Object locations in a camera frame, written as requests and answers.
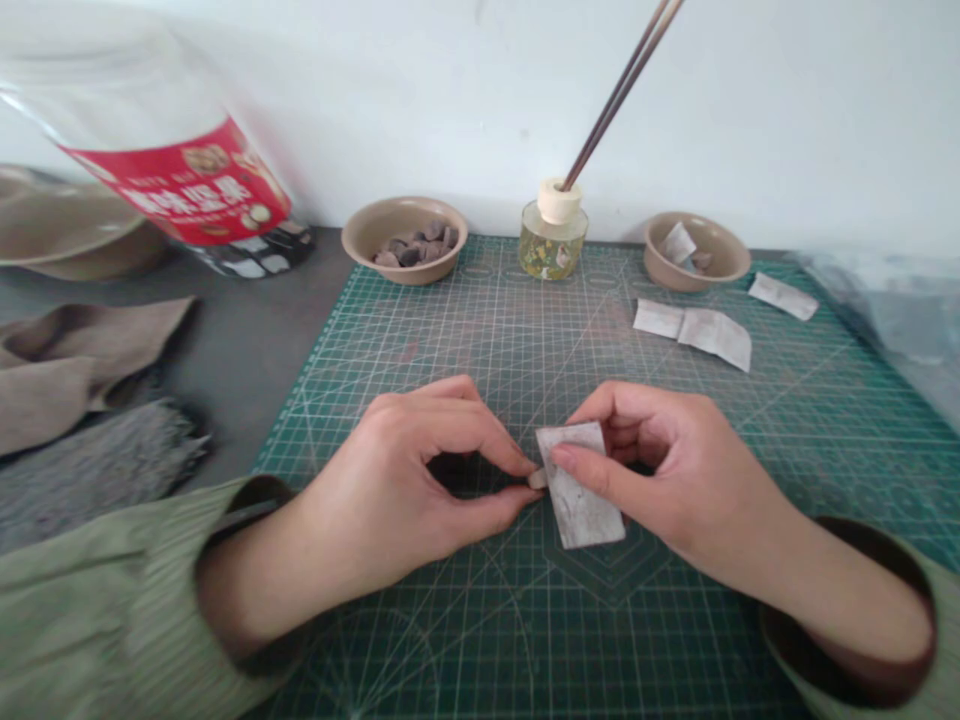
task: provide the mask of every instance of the green striped sleeve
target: green striped sleeve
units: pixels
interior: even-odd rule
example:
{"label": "green striped sleeve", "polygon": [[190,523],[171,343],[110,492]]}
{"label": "green striped sleeve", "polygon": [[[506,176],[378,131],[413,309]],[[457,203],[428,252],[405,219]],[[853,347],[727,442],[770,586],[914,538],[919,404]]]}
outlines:
{"label": "green striped sleeve", "polygon": [[289,495],[274,478],[238,480],[0,558],[0,717],[234,718],[266,699],[296,653],[267,673],[233,664],[194,568],[225,514]]}
{"label": "green striped sleeve", "polygon": [[823,518],[824,527],[873,558],[930,599],[936,622],[936,650],[916,694],[895,708],[872,708],[842,670],[787,615],[760,611],[767,645],[822,720],[946,720],[960,709],[960,578],[911,545],[851,520]]}

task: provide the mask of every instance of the white cap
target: white cap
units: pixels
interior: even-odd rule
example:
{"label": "white cap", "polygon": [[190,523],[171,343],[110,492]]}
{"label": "white cap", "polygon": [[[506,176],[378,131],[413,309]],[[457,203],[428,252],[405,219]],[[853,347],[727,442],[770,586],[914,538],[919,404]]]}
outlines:
{"label": "white cap", "polygon": [[547,178],[540,183],[540,194],[537,196],[537,207],[540,215],[551,225],[563,225],[570,222],[580,212],[580,201],[583,200],[583,191],[574,184],[567,192],[560,188],[566,178]]}

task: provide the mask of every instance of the fingernail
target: fingernail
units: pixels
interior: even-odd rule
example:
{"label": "fingernail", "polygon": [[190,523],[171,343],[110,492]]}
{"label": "fingernail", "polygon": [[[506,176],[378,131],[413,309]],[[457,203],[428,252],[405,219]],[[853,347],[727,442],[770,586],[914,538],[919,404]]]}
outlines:
{"label": "fingernail", "polygon": [[563,445],[557,445],[550,457],[564,470],[573,470],[577,466],[577,457]]}

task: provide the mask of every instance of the yellow liquid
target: yellow liquid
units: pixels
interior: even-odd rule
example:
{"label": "yellow liquid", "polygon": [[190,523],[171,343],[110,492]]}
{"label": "yellow liquid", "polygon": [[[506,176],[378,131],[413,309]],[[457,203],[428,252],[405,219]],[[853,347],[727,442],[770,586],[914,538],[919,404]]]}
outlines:
{"label": "yellow liquid", "polygon": [[541,280],[563,280],[577,267],[583,249],[583,235],[572,240],[549,240],[520,228],[520,267]]}

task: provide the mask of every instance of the white wall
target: white wall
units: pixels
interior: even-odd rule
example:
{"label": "white wall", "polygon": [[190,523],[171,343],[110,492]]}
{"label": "white wall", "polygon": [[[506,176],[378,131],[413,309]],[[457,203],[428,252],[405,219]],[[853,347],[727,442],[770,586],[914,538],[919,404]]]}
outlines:
{"label": "white wall", "polygon": [[[656,4],[128,1],[205,56],[310,219],[415,193],[508,235]],[[957,0],[689,0],[580,178],[589,237],[679,208],[752,247],[960,254],[958,27]],[[0,161],[76,172],[6,108]]]}

